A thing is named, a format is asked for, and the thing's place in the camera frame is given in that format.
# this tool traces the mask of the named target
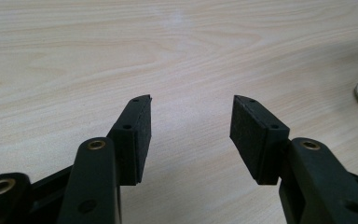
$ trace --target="light wood grain surface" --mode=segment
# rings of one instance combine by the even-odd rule
[[[358,1],[0,1],[0,174],[35,182],[151,94],[124,223],[285,223],[230,139],[234,94],[358,174]]]

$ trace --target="wooden table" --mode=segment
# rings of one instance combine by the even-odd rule
[[[234,94],[358,174],[358,1],[0,1],[0,174],[35,182],[150,93],[124,223],[285,223],[229,135]]]

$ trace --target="wood grain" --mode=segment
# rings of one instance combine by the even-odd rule
[[[233,95],[358,174],[357,82],[358,1],[0,1],[0,174],[61,170],[150,93],[125,223],[285,223],[228,138]]]

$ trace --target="black rubber pad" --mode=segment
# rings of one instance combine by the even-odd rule
[[[107,137],[115,143],[121,186],[141,183],[151,131],[150,95],[128,102]]]
[[[230,138],[257,184],[277,184],[289,131],[256,100],[234,96]]]

